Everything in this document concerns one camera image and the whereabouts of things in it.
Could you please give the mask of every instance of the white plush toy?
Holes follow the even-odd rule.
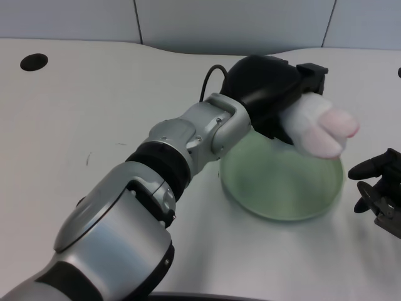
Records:
[[[280,118],[298,152],[324,159],[337,158],[344,151],[346,140],[359,130],[359,123],[351,114],[315,93],[303,94]]]

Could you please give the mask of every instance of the table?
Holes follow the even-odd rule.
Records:
[[[160,120],[199,98],[213,64],[238,56],[185,55],[130,43],[0,40],[0,296],[50,260],[77,201],[124,161]],[[26,72],[19,62],[44,53]],[[401,51],[317,48],[276,55],[329,68],[325,96],[360,120],[346,170],[401,150]],[[214,73],[207,94],[218,91]],[[219,163],[208,164],[177,203],[176,249],[157,291],[274,301],[399,300],[401,242],[354,214],[356,182],[340,204],[302,223],[274,223],[227,199]]]

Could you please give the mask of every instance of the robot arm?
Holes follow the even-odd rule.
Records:
[[[352,180],[382,177],[373,187],[359,181],[361,198],[354,212],[369,209],[375,214],[375,224],[394,236],[401,238],[401,154],[388,149],[384,154],[366,160],[348,172]]]
[[[255,68],[264,70],[260,80],[243,78],[241,89],[238,78]],[[232,70],[221,94],[157,124],[127,161],[80,201],[61,227],[48,265],[3,301],[141,300],[159,284],[174,258],[166,228],[192,178],[252,127],[291,143],[277,114],[304,92],[321,93],[327,72],[268,57],[246,58]]]

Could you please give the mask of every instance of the cable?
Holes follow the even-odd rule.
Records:
[[[221,72],[223,72],[223,74],[224,74],[224,80],[227,80],[228,73],[227,73],[227,70],[222,65],[214,65],[214,66],[212,66],[212,68],[210,68],[209,71],[206,73],[206,77],[205,77],[205,80],[204,80],[203,86],[202,86],[202,91],[200,93],[199,102],[203,102],[203,98],[205,96],[205,90],[206,90],[207,81],[209,81],[209,77],[211,77],[212,72],[214,70],[216,70],[216,69],[220,69]]]

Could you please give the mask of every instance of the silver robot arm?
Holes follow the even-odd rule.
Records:
[[[175,202],[210,161],[251,130],[237,101],[214,93],[179,118],[157,124],[64,222],[48,265],[2,301],[114,301],[145,298],[167,273],[166,230]]]

